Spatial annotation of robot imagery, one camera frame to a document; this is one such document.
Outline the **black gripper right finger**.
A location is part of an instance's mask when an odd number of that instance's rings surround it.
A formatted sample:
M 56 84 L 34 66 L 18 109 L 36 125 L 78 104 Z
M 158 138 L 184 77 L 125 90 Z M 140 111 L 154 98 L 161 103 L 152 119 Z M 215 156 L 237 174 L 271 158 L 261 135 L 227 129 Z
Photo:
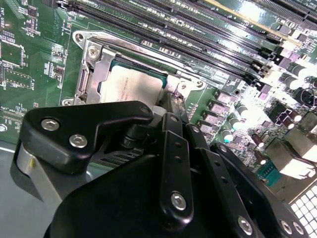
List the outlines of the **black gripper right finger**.
M 209 147 L 202 132 L 189 119 L 182 97 L 177 99 L 194 161 L 203 185 L 210 185 L 217 238 L 307 238 L 299 219 L 222 143 Z

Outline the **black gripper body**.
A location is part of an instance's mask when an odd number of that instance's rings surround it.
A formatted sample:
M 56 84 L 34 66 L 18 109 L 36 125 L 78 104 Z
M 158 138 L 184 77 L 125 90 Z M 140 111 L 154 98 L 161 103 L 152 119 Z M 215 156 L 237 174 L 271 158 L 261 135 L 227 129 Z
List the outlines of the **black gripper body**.
M 210 185 L 194 161 L 186 126 L 164 128 L 159 152 L 140 157 L 68 195 L 48 238 L 216 238 Z

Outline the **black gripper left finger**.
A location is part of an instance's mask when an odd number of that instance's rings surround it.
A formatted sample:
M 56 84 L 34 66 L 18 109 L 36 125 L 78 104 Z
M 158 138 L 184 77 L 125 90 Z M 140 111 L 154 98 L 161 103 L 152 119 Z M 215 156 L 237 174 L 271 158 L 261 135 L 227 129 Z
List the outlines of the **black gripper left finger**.
M 56 213 L 75 190 L 157 154 L 164 128 L 182 135 L 177 99 L 167 93 L 157 112 L 139 101 L 33 109 L 23 119 L 11 175 Z

